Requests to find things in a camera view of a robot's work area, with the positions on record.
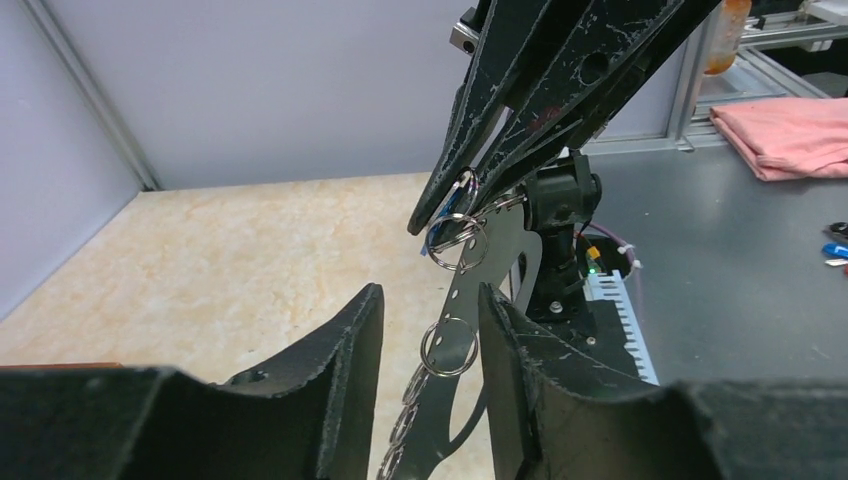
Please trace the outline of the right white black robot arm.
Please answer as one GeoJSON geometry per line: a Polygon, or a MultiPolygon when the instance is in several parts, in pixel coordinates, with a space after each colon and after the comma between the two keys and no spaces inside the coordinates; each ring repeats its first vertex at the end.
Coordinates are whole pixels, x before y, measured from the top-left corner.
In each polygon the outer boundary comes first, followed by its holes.
{"type": "Polygon", "coordinates": [[[471,192],[436,231],[445,240],[514,188],[526,227],[543,239],[534,297],[559,288],[575,302],[576,223],[600,200],[581,150],[710,15],[712,1],[481,1],[459,21],[471,62],[457,90],[441,156],[407,229],[431,225],[453,181],[471,192]]]}

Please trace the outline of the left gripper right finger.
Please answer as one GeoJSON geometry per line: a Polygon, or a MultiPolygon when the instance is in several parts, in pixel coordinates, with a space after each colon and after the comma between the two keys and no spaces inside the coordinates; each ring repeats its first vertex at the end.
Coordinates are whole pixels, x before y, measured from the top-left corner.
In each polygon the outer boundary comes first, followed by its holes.
{"type": "Polygon", "coordinates": [[[843,479],[847,385],[816,379],[655,386],[478,294],[499,479],[843,479]]]}

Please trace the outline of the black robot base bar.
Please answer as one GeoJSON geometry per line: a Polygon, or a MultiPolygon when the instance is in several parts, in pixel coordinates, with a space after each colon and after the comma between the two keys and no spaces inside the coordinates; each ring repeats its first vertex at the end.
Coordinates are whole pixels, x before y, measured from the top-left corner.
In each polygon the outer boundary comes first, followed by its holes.
{"type": "Polygon", "coordinates": [[[619,398],[651,391],[611,301],[592,301],[577,318],[536,322],[524,314],[511,319],[519,351],[533,373],[564,391],[586,398],[619,398]]]}

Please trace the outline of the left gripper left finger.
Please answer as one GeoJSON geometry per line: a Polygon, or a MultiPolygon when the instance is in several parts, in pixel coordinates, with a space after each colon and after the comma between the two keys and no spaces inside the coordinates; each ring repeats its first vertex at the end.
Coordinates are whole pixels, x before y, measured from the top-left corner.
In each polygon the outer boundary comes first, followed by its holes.
{"type": "Polygon", "coordinates": [[[5,479],[364,479],[384,292],[222,384],[166,366],[1,371],[5,479]]]}

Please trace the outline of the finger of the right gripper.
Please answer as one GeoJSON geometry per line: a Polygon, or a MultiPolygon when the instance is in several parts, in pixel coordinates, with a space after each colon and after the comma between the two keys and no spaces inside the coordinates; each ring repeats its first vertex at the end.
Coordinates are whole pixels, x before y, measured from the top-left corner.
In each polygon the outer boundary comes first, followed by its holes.
{"type": "Polygon", "coordinates": [[[554,159],[582,147],[716,8],[714,1],[588,1],[588,24],[556,55],[541,91],[504,107],[474,168],[470,211],[554,159]]]}
{"type": "Polygon", "coordinates": [[[457,90],[444,147],[411,214],[419,234],[491,134],[504,107],[520,110],[541,91],[556,55],[588,24],[588,1],[480,1],[462,20],[479,34],[457,90]]]}

